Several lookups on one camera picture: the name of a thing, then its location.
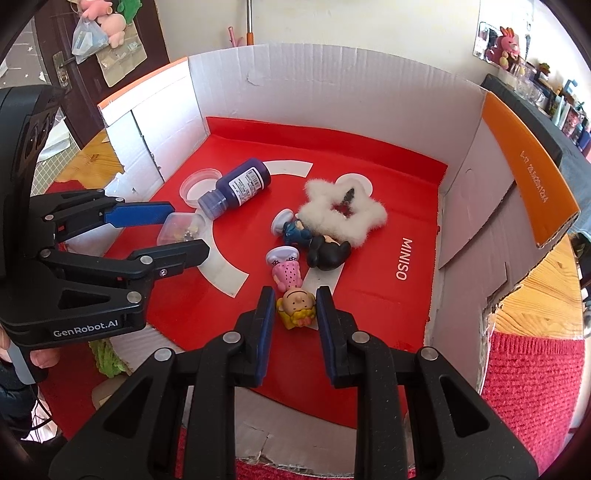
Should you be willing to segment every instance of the mirror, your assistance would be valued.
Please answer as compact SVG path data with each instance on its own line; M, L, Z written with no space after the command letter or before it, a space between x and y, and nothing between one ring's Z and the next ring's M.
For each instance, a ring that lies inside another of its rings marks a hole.
M512 39L505 41L504 47L511 45L514 55L527 59L533 22L534 0L480 0L474 55L489 63L497 63L494 54L500 47L498 39L504 35L503 29L508 33L505 36Z

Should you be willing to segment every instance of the purple bottle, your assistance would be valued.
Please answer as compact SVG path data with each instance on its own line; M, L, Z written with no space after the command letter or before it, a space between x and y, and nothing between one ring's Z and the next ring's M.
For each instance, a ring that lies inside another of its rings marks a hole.
M238 208L271 184L271 174L261 160L250 158L216 182L216 189L204 193L198 203L211 220L228 209Z

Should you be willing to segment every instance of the pink dress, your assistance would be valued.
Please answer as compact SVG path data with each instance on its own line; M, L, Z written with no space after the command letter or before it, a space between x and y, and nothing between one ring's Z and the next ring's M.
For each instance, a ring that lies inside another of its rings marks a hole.
M279 291L285 293L290 288L300 288L303 280L300 274L300 264L297 260L286 260L273 266L271 270L273 280Z

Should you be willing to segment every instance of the round plastic container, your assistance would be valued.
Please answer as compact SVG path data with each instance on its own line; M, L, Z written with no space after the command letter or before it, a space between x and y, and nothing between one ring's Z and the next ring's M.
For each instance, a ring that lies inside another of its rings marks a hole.
M166 217L156 245L177 244L197 240L203 236L205 219L199 213L174 212Z
M222 178L222 173L215 168L204 168L189 175L180 189L179 195L187 205L193 208L199 208L197 200L206 192L211 192L216 188L216 182Z

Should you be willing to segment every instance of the barcode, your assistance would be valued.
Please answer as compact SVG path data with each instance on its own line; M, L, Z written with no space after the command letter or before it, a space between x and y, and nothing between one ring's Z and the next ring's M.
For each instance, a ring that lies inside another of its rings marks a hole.
M259 190L262 188L261 181L260 181L258 175L256 174L256 171L250 170L250 171L246 172L246 178L248 179L249 182L251 182L251 184L254 186L255 190Z

